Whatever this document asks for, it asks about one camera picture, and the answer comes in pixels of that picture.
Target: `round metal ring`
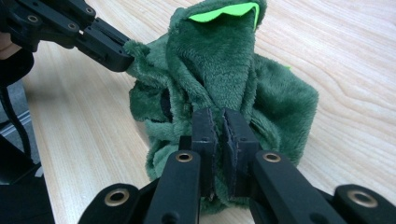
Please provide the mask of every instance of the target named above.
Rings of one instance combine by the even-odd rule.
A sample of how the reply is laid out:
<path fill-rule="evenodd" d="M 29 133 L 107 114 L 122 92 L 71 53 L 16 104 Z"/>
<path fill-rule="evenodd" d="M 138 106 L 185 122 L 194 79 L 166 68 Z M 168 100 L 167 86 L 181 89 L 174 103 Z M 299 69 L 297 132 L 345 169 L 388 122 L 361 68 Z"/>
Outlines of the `round metal ring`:
<path fill-rule="evenodd" d="M 266 161 L 270 161 L 270 162 L 279 162 L 280 161 L 280 157 L 278 155 L 276 155 L 275 153 L 265 153 L 262 156 Z"/>
<path fill-rule="evenodd" d="M 346 195 L 352 202 L 363 207 L 375 208 L 378 206 L 378 201 L 373 196 L 364 191 L 352 189 L 348 191 Z"/>
<path fill-rule="evenodd" d="M 67 26 L 68 26 L 70 29 L 72 29 L 72 30 L 76 29 L 76 27 L 77 27 L 74 23 L 69 23 Z"/>
<path fill-rule="evenodd" d="M 38 18 L 34 15 L 27 16 L 27 19 L 31 22 L 38 22 Z"/>
<path fill-rule="evenodd" d="M 176 159 L 180 162 L 192 161 L 192 155 L 190 153 L 179 153 L 176 155 Z"/>
<path fill-rule="evenodd" d="M 129 191 L 127 189 L 113 189 L 105 197 L 107 206 L 119 206 L 129 199 Z"/>
<path fill-rule="evenodd" d="M 88 13 L 93 13 L 93 9 L 90 8 L 90 7 L 85 8 L 85 10 L 86 10 Z"/>

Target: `wood grain surface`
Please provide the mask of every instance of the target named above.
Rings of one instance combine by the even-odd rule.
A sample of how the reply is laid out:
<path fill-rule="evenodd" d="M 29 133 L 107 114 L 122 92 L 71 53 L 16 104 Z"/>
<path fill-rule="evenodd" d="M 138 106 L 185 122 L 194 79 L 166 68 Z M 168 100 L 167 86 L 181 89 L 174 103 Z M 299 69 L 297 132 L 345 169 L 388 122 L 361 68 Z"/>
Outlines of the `wood grain surface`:
<path fill-rule="evenodd" d="M 143 43 L 166 33 L 178 7 L 198 2 L 87 1 Z M 396 1 L 269 0 L 255 51 L 290 66 L 319 92 L 298 166 L 304 176 L 330 193 L 354 183 L 396 203 Z M 148 139 L 129 112 L 132 77 L 77 49 L 41 42 L 23 82 L 57 223 L 77 223 L 109 185 L 149 182 Z M 237 208 L 200 221 L 253 223 Z"/>

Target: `green plush toy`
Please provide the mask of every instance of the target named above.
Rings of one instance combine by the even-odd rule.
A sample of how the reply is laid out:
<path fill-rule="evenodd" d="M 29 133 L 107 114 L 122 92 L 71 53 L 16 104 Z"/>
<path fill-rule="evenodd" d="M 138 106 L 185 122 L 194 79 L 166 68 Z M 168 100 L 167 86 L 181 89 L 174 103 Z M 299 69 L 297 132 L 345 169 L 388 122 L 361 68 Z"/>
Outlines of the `green plush toy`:
<path fill-rule="evenodd" d="M 179 8 L 158 40 L 126 43 L 135 57 L 127 70 L 136 77 L 131 112 L 146 124 L 151 179 L 161 176 L 179 137 L 191 135 L 193 111 L 205 107 L 214 111 L 218 135 L 221 109 L 228 107 L 245 117 L 264 150 L 280 151 L 294 164 L 302 157 L 318 93 L 287 67 L 254 53 L 265 9 L 262 0 L 207 0 Z M 217 197 L 202 199 L 202 213 L 247 205 L 228 198 L 218 167 Z"/>

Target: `green fleece fabric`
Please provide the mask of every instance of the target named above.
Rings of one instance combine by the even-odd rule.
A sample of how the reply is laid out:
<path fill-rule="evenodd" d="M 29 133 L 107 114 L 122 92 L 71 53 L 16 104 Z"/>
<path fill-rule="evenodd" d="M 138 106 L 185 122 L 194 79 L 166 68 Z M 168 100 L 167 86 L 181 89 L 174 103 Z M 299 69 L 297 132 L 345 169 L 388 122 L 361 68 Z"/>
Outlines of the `green fleece fabric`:
<path fill-rule="evenodd" d="M 258 7 L 234 14 L 222 10 L 245 3 Z M 316 112 L 318 93 L 285 66 L 254 53 L 255 25 L 261 23 L 265 9 L 262 0 L 207 0 L 179 8 L 171 18 L 168 33 L 158 40 L 147 45 L 135 41 L 125 44 L 127 52 L 135 57 L 127 70 L 136 77 L 130 91 L 131 112 L 134 119 L 146 124 L 151 179 L 161 176 L 169 154 L 178 150 L 179 137 L 191 135 L 193 111 L 205 107 L 214 111 L 218 135 L 221 109 L 237 110 L 264 150 L 280 151 L 298 163 Z M 194 15 L 215 10 L 220 13 L 211 20 L 193 20 Z M 163 113 L 161 104 L 167 94 L 171 118 Z M 217 197 L 212 201 L 202 199 L 204 214 L 248 204 L 247 199 L 228 197 L 220 153 L 221 148 L 217 155 Z"/>

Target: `neon green patch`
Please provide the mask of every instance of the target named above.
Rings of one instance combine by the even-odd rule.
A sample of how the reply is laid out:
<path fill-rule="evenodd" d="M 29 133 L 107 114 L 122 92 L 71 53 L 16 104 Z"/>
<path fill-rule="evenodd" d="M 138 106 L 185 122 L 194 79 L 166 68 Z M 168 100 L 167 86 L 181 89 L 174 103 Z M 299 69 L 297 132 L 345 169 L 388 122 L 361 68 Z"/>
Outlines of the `neon green patch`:
<path fill-rule="evenodd" d="M 256 29 L 257 20 L 259 19 L 259 12 L 260 12 L 260 7 L 259 4 L 257 3 L 242 3 L 242 4 L 222 7 L 214 11 L 208 11 L 208 12 L 192 15 L 189 17 L 189 19 L 198 22 L 208 22 L 208 21 L 213 21 L 222 13 L 232 16 L 243 16 L 253 8 L 255 8 L 255 12 L 256 12 L 253 29 Z"/>

